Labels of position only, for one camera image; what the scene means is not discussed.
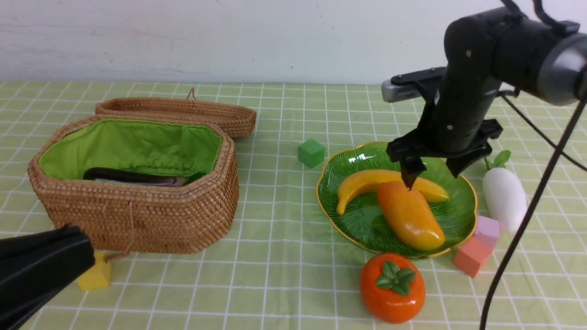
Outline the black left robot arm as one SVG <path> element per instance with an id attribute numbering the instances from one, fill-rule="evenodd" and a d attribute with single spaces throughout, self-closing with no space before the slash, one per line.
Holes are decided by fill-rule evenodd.
<path id="1" fill-rule="evenodd" d="M 0 241 L 0 327 L 18 330 L 95 263 L 79 227 Z"/>

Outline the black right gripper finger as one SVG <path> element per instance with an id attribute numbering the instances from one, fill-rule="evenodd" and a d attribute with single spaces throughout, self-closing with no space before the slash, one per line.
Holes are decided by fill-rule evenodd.
<path id="1" fill-rule="evenodd" d="M 470 167 L 470 165 L 476 163 L 479 159 L 480 157 L 476 153 L 468 153 L 456 158 L 446 159 L 446 167 L 454 178 L 458 178 L 463 171 Z"/>
<path id="2" fill-rule="evenodd" d="M 419 176 L 427 170 L 426 165 L 418 156 L 405 156 L 400 159 L 402 180 L 404 185 L 411 190 Z"/>

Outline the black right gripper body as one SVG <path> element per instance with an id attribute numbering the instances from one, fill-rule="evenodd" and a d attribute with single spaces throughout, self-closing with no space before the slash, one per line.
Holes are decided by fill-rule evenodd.
<path id="1" fill-rule="evenodd" d="M 502 129 L 485 117 L 500 86 L 491 60 L 450 60 L 434 100 L 425 101 L 415 130 L 388 144 L 390 159 L 489 156 L 488 140 L 499 137 Z"/>

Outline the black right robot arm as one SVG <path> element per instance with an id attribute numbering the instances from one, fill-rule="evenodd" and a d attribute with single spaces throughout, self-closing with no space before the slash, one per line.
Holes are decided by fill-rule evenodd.
<path id="1" fill-rule="evenodd" d="M 501 84 L 555 106 L 586 102 L 587 37 L 580 25 L 556 21 L 534 2 L 538 21 L 511 0 L 453 21 L 444 34 L 444 67 L 396 75 L 382 83 L 384 102 L 421 96 L 425 105 L 414 130 L 387 146 L 411 188 L 426 171 L 424 157 L 443 158 L 457 177 L 491 154 L 490 139 L 503 129 L 486 119 Z"/>

